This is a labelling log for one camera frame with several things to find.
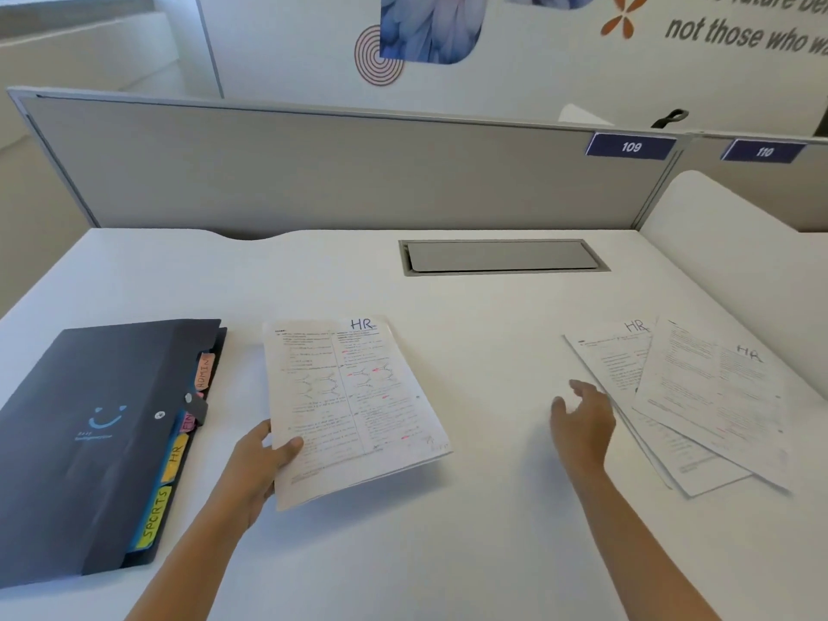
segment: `motivational quote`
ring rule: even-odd
[[[764,9],[783,9],[808,15],[828,15],[828,0],[707,0],[719,4],[755,6]],[[671,19],[666,39],[701,41],[713,45],[736,48],[758,48],[782,52],[805,51],[828,54],[828,36],[802,34],[796,27],[765,30],[736,25],[732,19],[707,16],[700,19]]]

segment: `dark blue folder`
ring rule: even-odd
[[[215,353],[214,374],[225,333],[164,320],[58,335],[0,411],[0,588],[152,561],[164,522],[148,549],[132,539],[181,413],[204,422],[195,369]]]

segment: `hand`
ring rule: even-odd
[[[270,433],[270,420],[263,420],[243,436],[233,449],[204,506],[206,511],[229,518],[247,530],[256,522],[264,501],[273,494],[273,480],[304,446],[302,438],[291,438],[279,448],[262,446]]]
[[[609,439],[615,429],[615,416],[609,398],[591,383],[570,380],[580,405],[571,414],[560,396],[552,402],[549,426],[558,456],[570,478],[604,472]]]

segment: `white desk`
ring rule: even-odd
[[[401,238],[547,237],[585,238],[612,271],[402,274]],[[235,440],[267,416],[260,322],[374,313],[388,316],[455,453],[282,514],[268,503],[212,618],[623,619],[546,417],[567,378],[588,375],[565,327],[661,311],[743,331],[632,231],[296,232],[250,242],[91,230],[0,320],[0,401],[65,327],[221,317],[227,345],[156,562],[2,590],[0,618],[122,618]],[[665,488],[621,425],[608,454],[618,487],[723,618],[814,619],[828,608],[828,415],[789,378],[793,499],[746,480],[687,501]]]

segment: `concentric circle design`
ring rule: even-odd
[[[354,62],[359,75],[377,87],[387,87],[397,80],[405,61],[379,56],[379,24],[362,31],[354,46]]]

